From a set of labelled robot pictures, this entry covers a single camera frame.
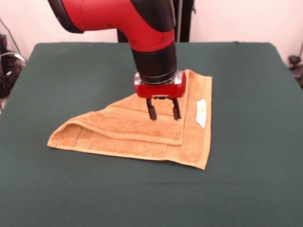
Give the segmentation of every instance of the white wall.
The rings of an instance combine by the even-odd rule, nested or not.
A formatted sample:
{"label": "white wall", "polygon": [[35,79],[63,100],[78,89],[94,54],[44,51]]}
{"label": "white wall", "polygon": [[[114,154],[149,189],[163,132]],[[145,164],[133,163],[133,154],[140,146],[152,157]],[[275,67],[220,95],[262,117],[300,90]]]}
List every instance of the white wall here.
{"label": "white wall", "polygon": [[270,42],[284,62],[303,42],[303,0],[195,0],[192,42]]}
{"label": "white wall", "polygon": [[[195,0],[192,42],[271,42],[283,60],[303,41],[303,0]],[[0,0],[0,17],[28,57],[36,43],[116,42],[116,31],[71,34],[55,19],[47,0]]]}

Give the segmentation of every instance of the cable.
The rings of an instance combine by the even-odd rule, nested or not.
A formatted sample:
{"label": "cable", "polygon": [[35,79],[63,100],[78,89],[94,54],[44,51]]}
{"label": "cable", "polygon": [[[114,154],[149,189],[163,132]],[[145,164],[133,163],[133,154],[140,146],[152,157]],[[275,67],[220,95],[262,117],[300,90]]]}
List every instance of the cable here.
{"label": "cable", "polygon": [[18,47],[18,45],[17,45],[17,43],[16,43],[16,41],[15,41],[13,35],[11,34],[10,29],[5,25],[5,23],[2,21],[1,18],[0,18],[0,22],[1,22],[1,24],[5,27],[5,29],[9,32],[9,35],[10,35],[10,37],[11,37],[11,39],[12,39],[14,45],[16,46],[18,52],[21,54],[21,51],[20,51],[20,49],[19,49],[19,47]]}
{"label": "cable", "polygon": [[302,43],[302,46],[301,46],[301,50],[300,50],[300,53],[299,53],[299,57],[302,55],[302,53],[303,53],[303,43]]}
{"label": "cable", "polygon": [[21,54],[19,54],[17,52],[6,52],[6,53],[3,53],[3,54],[0,55],[0,58],[4,57],[6,55],[14,55],[16,58],[20,59],[24,63],[27,62],[27,60],[25,59],[25,57],[23,57]]}

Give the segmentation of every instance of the towel label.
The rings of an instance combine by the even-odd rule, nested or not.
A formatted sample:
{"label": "towel label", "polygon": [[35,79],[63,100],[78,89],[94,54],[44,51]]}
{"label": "towel label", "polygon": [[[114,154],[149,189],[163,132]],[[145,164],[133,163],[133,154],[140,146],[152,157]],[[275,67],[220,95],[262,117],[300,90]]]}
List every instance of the towel label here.
{"label": "towel label", "polygon": [[206,101],[205,99],[202,99],[197,102],[197,117],[196,121],[198,124],[202,126],[202,128],[205,127],[206,123]]}

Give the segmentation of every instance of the dark green cloth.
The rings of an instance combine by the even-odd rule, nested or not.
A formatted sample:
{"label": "dark green cloth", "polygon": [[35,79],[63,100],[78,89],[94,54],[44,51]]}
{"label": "dark green cloth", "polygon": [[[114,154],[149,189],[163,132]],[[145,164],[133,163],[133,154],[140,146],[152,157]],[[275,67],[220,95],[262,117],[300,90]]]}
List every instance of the dark green cloth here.
{"label": "dark green cloth", "polygon": [[303,92],[270,44],[178,44],[212,76],[205,171],[51,149],[66,120],[134,93],[127,44],[38,44],[0,116],[1,227],[301,227]]}

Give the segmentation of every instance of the towel fold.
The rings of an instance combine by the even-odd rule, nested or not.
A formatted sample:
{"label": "towel fold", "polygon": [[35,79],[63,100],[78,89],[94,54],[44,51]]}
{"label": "towel fold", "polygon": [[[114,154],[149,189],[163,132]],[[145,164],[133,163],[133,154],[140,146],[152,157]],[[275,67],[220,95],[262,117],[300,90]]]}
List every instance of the towel fold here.
{"label": "towel fold", "polygon": [[[71,118],[50,137],[52,148],[117,157],[173,161],[205,169],[211,143],[212,78],[186,70],[187,88],[179,100],[182,119],[175,121],[170,100],[153,100],[157,120],[149,118],[137,94],[103,110]],[[197,102],[205,100],[200,110]],[[197,113],[206,114],[205,126]]]}

